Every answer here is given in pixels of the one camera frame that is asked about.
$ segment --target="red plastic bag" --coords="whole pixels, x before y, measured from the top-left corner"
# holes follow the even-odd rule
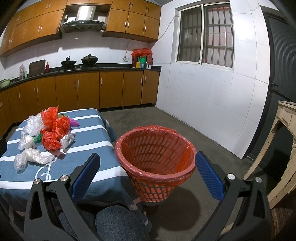
[[[46,127],[52,127],[53,122],[58,118],[59,106],[49,107],[46,111],[41,111],[41,118]]]
[[[62,139],[70,131],[70,119],[62,116],[53,122],[52,131],[57,139]]]
[[[57,137],[49,131],[45,131],[42,136],[42,144],[48,151],[54,151],[59,149],[62,145],[57,140]]]

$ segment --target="black countertop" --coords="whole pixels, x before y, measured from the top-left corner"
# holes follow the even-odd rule
[[[106,70],[106,71],[107,70],[131,70],[131,71],[150,70],[150,71],[160,72],[161,66],[152,66],[152,69],[132,68],[131,64],[95,64],[91,68],[84,68],[83,64],[77,64],[74,66],[74,69],[64,69],[64,67],[61,66],[61,67],[49,69],[49,73],[35,75],[32,77],[25,78],[23,80],[19,80],[18,78],[12,79],[12,80],[10,80],[10,84],[8,86],[0,88],[0,91],[6,90],[10,87],[13,87],[15,85],[18,85],[18,84],[26,82],[26,81],[39,79],[39,78],[43,78],[43,77],[49,77],[49,76],[58,75],[58,74],[70,74],[70,73],[76,73],[76,72],[89,72],[89,71],[100,71],[100,70]]]

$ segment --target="white tiled backsplash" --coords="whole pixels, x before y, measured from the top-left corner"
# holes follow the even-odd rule
[[[175,9],[193,2],[198,4],[174,0],[162,6],[159,36],[176,15]],[[230,5],[232,69],[175,63],[177,21],[150,47],[154,64],[162,66],[156,106],[242,158],[261,118],[269,83],[269,39],[259,5],[276,7],[269,0],[230,0]]]

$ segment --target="lower cabinet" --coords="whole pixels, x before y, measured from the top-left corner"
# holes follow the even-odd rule
[[[100,72],[78,73],[77,82],[79,109],[100,109]]]
[[[46,110],[48,107],[57,106],[57,94],[54,76],[37,79],[36,90],[39,112]]]
[[[13,124],[12,117],[9,109],[9,101],[7,91],[0,92],[0,108],[4,119],[3,126],[5,127],[5,132],[9,129],[9,127]]]
[[[55,81],[59,112],[78,109],[77,73],[56,75]]]
[[[144,70],[141,104],[156,103],[159,72]]]
[[[7,90],[9,109],[13,123],[21,122],[25,119],[22,108],[22,96],[20,94],[20,85]]]
[[[101,71],[100,107],[122,106],[123,71]]]
[[[143,71],[124,71],[122,106],[141,104]]]
[[[36,80],[31,80],[20,84],[20,95],[22,96],[22,108],[25,119],[31,115],[39,113]]]

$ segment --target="plastic container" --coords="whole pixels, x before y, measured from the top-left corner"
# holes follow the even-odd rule
[[[195,170],[193,144],[177,131],[150,125],[122,135],[116,156],[144,205],[158,205]]]

